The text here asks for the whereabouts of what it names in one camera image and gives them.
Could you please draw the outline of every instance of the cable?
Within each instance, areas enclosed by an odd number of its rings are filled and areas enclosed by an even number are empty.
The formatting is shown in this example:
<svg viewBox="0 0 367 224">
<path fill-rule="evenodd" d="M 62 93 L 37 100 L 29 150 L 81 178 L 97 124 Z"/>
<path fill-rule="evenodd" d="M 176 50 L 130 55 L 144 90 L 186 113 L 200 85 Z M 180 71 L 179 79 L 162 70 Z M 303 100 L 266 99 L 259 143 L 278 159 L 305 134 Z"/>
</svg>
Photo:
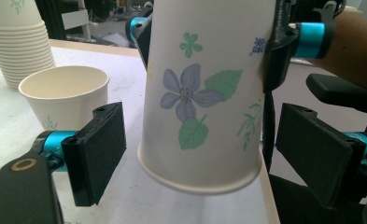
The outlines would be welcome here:
<svg viewBox="0 0 367 224">
<path fill-rule="evenodd" d="M 345 8 L 346 8 L 346 0 L 342 0 L 340 6 L 338 7 L 338 10 L 334 13 L 334 17 L 340 15 Z"/>
</svg>

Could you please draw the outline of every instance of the cup bottom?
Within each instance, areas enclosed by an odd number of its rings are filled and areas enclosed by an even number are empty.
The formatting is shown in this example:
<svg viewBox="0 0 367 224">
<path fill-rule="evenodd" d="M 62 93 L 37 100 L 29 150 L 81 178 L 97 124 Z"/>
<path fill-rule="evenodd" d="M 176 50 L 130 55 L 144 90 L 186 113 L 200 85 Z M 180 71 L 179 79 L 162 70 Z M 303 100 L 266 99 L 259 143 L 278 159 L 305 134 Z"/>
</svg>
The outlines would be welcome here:
<svg viewBox="0 0 367 224">
<path fill-rule="evenodd" d="M 242 189 L 249 185 L 253 180 L 256 179 L 256 177 L 259 175 L 261 167 L 262 167 L 262 157 L 261 153 L 258 155 L 257 162 L 253 169 L 242 179 L 239 181 L 228 183 L 223 186 L 215 186 L 213 188 L 210 188 L 208 186 L 201 187 L 201 186 L 189 186 L 189 185 L 182 185 L 175 182 L 172 182 L 168 179 L 163 178 L 160 175 L 157 175 L 156 173 L 152 172 L 148 166 L 144 163 L 143 158 L 141 156 L 142 151 L 142 143 L 139 145 L 139 149 L 137 151 L 137 157 L 139 159 L 139 162 L 142 165 L 142 168 L 146 171 L 146 173 L 151 176 L 154 180 L 157 182 L 165 185 L 166 187 L 169 187 L 171 189 L 175 189 L 178 191 L 191 193 L 191 194 L 199 194 L 199 195 L 216 195 L 216 194 L 224 194 L 224 193 L 230 193 L 239 189 Z"/>
</svg>

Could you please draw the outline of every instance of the green leaf print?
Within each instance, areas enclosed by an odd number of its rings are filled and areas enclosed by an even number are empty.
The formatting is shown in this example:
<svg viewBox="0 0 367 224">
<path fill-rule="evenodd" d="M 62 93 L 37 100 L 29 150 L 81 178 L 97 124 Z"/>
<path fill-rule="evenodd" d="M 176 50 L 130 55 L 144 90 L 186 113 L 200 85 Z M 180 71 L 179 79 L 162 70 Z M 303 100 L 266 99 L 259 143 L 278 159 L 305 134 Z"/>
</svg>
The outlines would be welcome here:
<svg viewBox="0 0 367 224">
<path fill-rule="evenodd" d="M 232 97 L 241 79 L 242 70 L 226 70 L 216 73 L 205 81 L 208 90 L 218 91 L 224 94 L 225 100 Z"/>
<path fill-rule="evenodd" d="M 194 149 L 202 145 L 207 138 L 208 128 L 203 124 L 206 115 L 201 121 L 186 119 L 179 130 L 179 144 L 181 149 Z"/>
</svg>

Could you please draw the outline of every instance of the white paper cup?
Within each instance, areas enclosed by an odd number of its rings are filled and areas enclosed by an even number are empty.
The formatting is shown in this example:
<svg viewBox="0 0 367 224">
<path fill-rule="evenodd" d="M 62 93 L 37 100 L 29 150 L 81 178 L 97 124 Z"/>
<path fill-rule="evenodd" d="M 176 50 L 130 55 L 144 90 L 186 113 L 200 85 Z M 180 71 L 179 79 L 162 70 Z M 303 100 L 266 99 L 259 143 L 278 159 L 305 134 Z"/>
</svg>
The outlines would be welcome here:
<svg viewBox="0 0 367 224">
<path fill-rule="evenodd" d="M 0 52 L 8 54 L 27 54 L 28 52 L 40 52 L 42 50 L 49 48 L 50 48 L 49 42 L 45 42 L 39 46 L 29 46 L 29 47 L 6 48 L 0 46 Z"/>
<path fill-rule="evenodd" d="M 139 160 L 173 189 L 241 189 L 261 169 L 261 63 L 275 1 L 155 4 Z"/>
<path fill-rule="evenodd" d="M 33 26 L 23 27 L 0 27 L 0 35 L 32 35 L 47 29 L 46 24 L 41 21 Z"/>
<path fill-rule="evenodd" d="M 0 48 L 6 48 L 15 50 L 15 48 L 28 48 L 28 47 L 38 47 L 43 46 L 45 44 L 49 44 L 49 38 L 47 36 L 42 36 L 38 39 L 28 39 L 29 41 L 21 41 L 16 43 L 8 43 L 7 41 L 0 41 Z"/>
<path fill-rule="evenodd" d="M 50 45 L 38 49 L 28 49 L 24 51 L 11 51 L 8 49 L 0 49 L 0 55 L 8 58 L 34 58 L 51 52 Z"/>
<path fill-rule="evenodd" d="M 48 32 L 46 29 L 42 29 L 38 32 L 35 32 L 33 34 L 24 34 L 24 35 L 12 35 L 12 34 L 6 34 L 1 32 L 0 33 L 0 40 L 1 41 L 10 41 L 11 42 L 20 42 L 22 40 L 30 39 L 30 38 L 37 38 L 40 36 L 46 35 L 48 37 Z"/>
<path fill-rule="evenodd" d="M 25 78 L 20 93 L 45 130 L 80 130 L 107 104 L 108 75 L 88 66 L 63 66 Z"/>
<path fill-rule="evenodd" d="M 46 55 L 45 57 L 33 59 L 33 60 L 14 60 L 14 59 L 1 59 L 0 58 L 0 65 L 5 67 L 11 67 L 12 69 L 17 68 L 31 68 L 34 66 L 47 64 L 47 63 L 54 63 L 54 58 L 52 55 Z"/>
<path fill-rule="evenodd" d="M 27 46 L 28 44 L 31 44 L 32 46 L 35 44 L 38 44 L 38 41 L 49 41 L 49 36 L 47 32 L 43 33 L 42 35 L 29 37 L 26 38 L 0 38 L 0 45 L 5 47 L 16 47 L 21 44 L 25 44 Z"/>
<path fill-rule="evenodd" d="M 0 27 L 26 27 L 40 22 L 35 0 L 0 1 Z"/>
<path fill-rule="evenodd" d="M 30 56 L 31 57 L 25 58 L 25 57 L 14 57 L 14 56 L 0 54 L 0 60 L 4 62 L 10 62 L 10 63 L 27 63 L 27 62 L 32 62 L 32 61 L 48 58 L 52 56 L 52 52 L 51 51 L 44 52 L 44 53 L 38 54 L 36 57 L 32 55 Z"/>
</svg>

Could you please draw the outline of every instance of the green clover print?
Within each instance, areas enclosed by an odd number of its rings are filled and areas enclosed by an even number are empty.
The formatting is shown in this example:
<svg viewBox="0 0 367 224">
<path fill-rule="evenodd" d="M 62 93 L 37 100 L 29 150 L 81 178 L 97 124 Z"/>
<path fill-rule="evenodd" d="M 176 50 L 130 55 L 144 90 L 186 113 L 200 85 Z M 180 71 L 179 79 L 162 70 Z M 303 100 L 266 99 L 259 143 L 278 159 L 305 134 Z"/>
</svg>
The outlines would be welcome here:
<svg viewBox="0 0 367 224">
<path fill-rule="evenodd" d="M 190 35 L 189 33 L 184 34 L 184 39 L 187 43 L 180 43 L 180 49 L 186 50 L 186 57 L 191 58 L 192 51 L 195 50 L 197 52 L 200 52 L 203 50 L 203 47 L 199 44 L 196 44 L 195 41 L 198 39 L 197 34 Z"/>
</svg>

